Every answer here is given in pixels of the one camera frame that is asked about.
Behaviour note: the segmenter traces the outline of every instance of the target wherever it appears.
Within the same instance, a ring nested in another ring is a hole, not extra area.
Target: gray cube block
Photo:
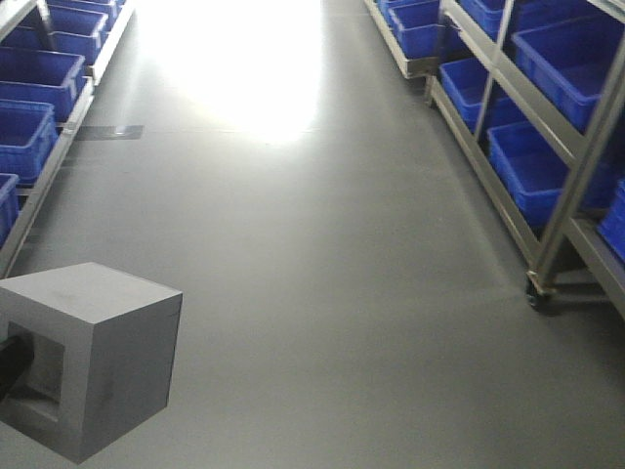
[[[183,295],[98,264],[0,281],[0,341],[30,370],[0,419],[80,463],[167,405]]]

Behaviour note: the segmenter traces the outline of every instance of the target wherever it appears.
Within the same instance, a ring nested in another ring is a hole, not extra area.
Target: plastic storage bin
[[[599,225],[599,233],[625,263],[625,181],[619,184],[616,199]]]
[[[438,40],[438,0],[390,9],[391,25],[404,55],[421,59],[435,54]],[[448,48],[458,51],[466,46],[454,30]]]
[[[380,13],[387,21],[388,24],[391,24],[391,8],[394,7],[404,7],[406,5],[416,5],[417,3],[425,3],[431,0],[379,0],[378,8],[380,9]]]
[[[84,10],[108,15],[106,30],[111,31],[119,15],[119,6],[115,0],[48,0],[48,5],[66,7],[74,10]]]
[[[15,174],[0,174],[0,245],[7,240],[20,214],[17,184],[18,176]]]
[[[601,96],[623,34],[606,15],[567,21],[513,35],[519,68],[583,132]]]
[[[460,4],[492,39],[497,37],[505,0],[460,0]],[[587,0],[527,0],[519,3],[518,31],[592,15],[597,12]]]
[[[464,59],[440,66],[442,87],[460,112],[462,120],[472,132],[478,123],[481,100],[488,73],[478,59]],[[519,122],[525,117],[508,97],[498,98],[490,111],[488,123],[491,126]]]
[[[0,100],[0,173],[34,183],[57,136],[52,105]]]
[[[488,129],[490,163],[532,228],[547,224],[568,168],[529,122]]]
[[[0,99],[50,103],[65,122],[85,86],[85,58],[70,54],[0,48]]]
[[[49,8],[55,26],[54,37],[59,52],[84,56],[86,64],[93,64],[106,40],[107,16],[102,13],[71,10],[65,7],[51,6]],[[28,16],[20,27],[9,34],[3,45],[41,49],[34,30],[34,22],[34,18]]]

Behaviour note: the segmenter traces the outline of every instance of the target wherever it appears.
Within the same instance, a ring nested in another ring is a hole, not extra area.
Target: aisle
[[[170,406],[81,467],[622,467],[620,316],[526,306],[362,2],[175,4],[140,5],[86,122],[139,132],[82,135],[14,270],[185,293]],[[1,424],[0,459],[73,467]]]

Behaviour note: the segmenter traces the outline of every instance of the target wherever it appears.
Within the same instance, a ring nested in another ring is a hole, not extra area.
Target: shelf frame
[[[52,152],[48,156],[37,182],[32,189],[21,191],[21,194],[27,194],[27,200],[21,208],[20,215],[13,225],[2,249],[0,249],[0,278],[7,278],[10,275],[11,269],[18,259],[21,248],[28,237],[37,214],[44,204],[57,173],[61,169],[63,161],[69,152],[69,148],[74,141],[78,129],[87,115],[87,111],[93,99],[94,81],[92,78],[87,78],[87,83],[76,100],[74,109],[63,126],[61,134]]]
[[[119,45],[119,41],[128,27],[130,18],[134,15],[137,8],[137,0],[126,0],[121,9],[121,13],[117,17],[117,21],[112,30],[108,34],[106,41],[93,65],[87,67],[87,75],[94,79],[94,85],[100,85],[102,78],[110,64],[110,61]]]
[[[617,20],[625,22],[625,0],[588,1]],[[497,41],[493,41],[458,2],[440,1],[441,26],[449,27],[448,25],[452,24],[457,28],[460,37],[488,71],[476,132],[470,134],[466,126],[459,121],[455,107],[446,96],[443,96],[444,91],[434,73],[428,77],[426,101],[434,101],[441,109],[443,117],[527,260],[529,266],[527,276],[539,294],[556,292],[556,277],[574,264],[572,261],[573,258],[577,258],[576,251],[625,317],[623,265],[596,233],[597,224],[589,216],[584,216],[581,208],[604,149],[625,108],[625,34],[621,38],[607,75],[602,98],[593,112],[586,132],[582,134],[504,52],[504,44],[509,40],[508,28],[518,2],[519,0],[506,0]],[[569,168],[554,215],[540,239],[534,239],[535,243],[528,243],[525,240],[527,236],[520,234],[524,228],[515,231],[517,227],[523,227],[523,224],[515,220],[514,215],[512,217],[509,215],[514,214],[515,210],[506,207],[508,200],[504,194],[499,193],[501,188],[494,188],[492,174],[488,174],[494,173],[494,170],[490,168],[489,171],[485,168],[484,162],[487,160],[479,147],[484,116],[492,101],[491,95],[495,86],[501,87],[512,98]]]
[[[428,80],[428,88],[431,90],[434,103],[438,106],[451,132],[456,137],[458,145],[467,156],[504,225],[525,260],[528,263],[533,262],[539,248],[536,235],[523,218],[474,135],[462,120],[438,80],[434,76],[428,77]]]
[[[393,58],[397,63],[397,67],[403,77],[407,80],[413,78],[419,78],[428,76],[434,73],[438,66],[438,59],[436,57],[426,57],[423,59],[408,59],[401,50],[399,43],[396,38],[393,36],[393,32],[387,25],[386,20],[382,16],[380,9],[378,8],[375,0],[363,0],[367,9],[369,10],[369,14],[375,22],[376,26],[380,30],[380,34],[384,38],[384,41],[387,43]]]
[[[0,41],[26,18],[40,0],[0,1]]]

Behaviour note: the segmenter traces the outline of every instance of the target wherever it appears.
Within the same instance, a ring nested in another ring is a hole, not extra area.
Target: caster wheel
[[[536,285],[534,285],[533,281],[530,279],[527,280],[527,285],[525,287],[525,297],[527,298],[529,306],[539,313],[543,312],[544,308],[551,300],[551,295],[539,293],[536,289]]]

